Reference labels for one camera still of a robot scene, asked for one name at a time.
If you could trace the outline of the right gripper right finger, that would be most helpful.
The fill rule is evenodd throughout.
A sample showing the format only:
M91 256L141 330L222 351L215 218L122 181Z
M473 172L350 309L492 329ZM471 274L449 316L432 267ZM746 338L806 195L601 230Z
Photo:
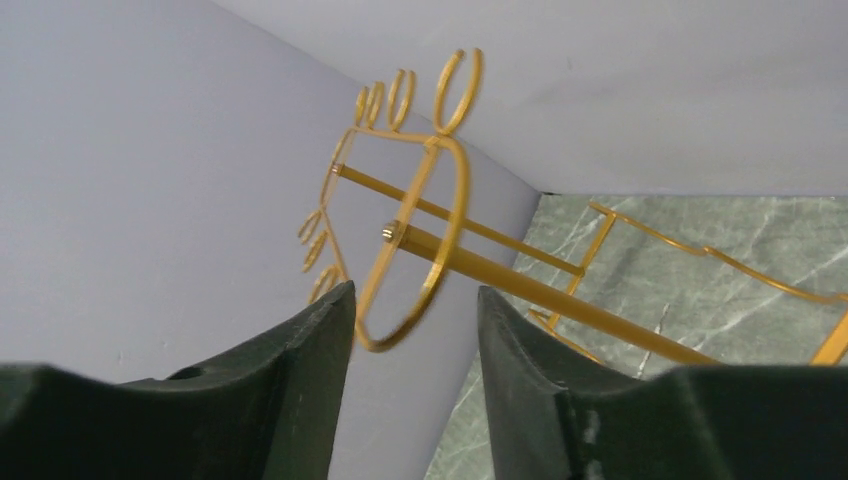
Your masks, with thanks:
M648 380L599 365L478 292L499 479L843 479L847 370L685 366Z

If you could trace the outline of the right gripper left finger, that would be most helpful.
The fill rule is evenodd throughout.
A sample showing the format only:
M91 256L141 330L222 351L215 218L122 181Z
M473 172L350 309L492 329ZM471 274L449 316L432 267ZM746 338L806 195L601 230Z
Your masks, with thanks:
M289 320L163 379L1 368L5 479L324 479L353 346L344 282Z

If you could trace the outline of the gold wire glass rack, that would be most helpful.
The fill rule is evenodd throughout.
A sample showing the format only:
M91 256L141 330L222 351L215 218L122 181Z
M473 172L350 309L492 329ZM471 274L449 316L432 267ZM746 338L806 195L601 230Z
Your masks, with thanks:
M630 216L599 206L598 212L603 217L600 231L577 264L469 218L471 164L456 133L475 106L484 71L485 56L480 49L457 50L451 55L438 79L432 129L428 133L409 133L404 128L416 94L415 72L401 69L392 82L378 81L360 90L352 125L339 139L324 176L318 206L298 231L299 241L307 247L304 271L312 270L323 252L332 254L330 264L319 272L311 297L327 293L350 277L329 217L329 204L337 183L346 179L399 204L395 217L382 230L382 247L358 300L354 338L366 350L385 352L404 341L424 318L447 276L456 272L528 301L542 330L548 334L555 333L561 318L568 318L678 363L708 363L707 355L576 297L578 285L609 232L619 223L631 224ZM360 136L421 147L423 155L408 187L395 187L348 164L354 141ZM464 249L461 240L468 232L570 274L570 285L557 290ZM368 331L366 319L398 251L427 260L429 271L417 300L399 325L386 336L375 338Z

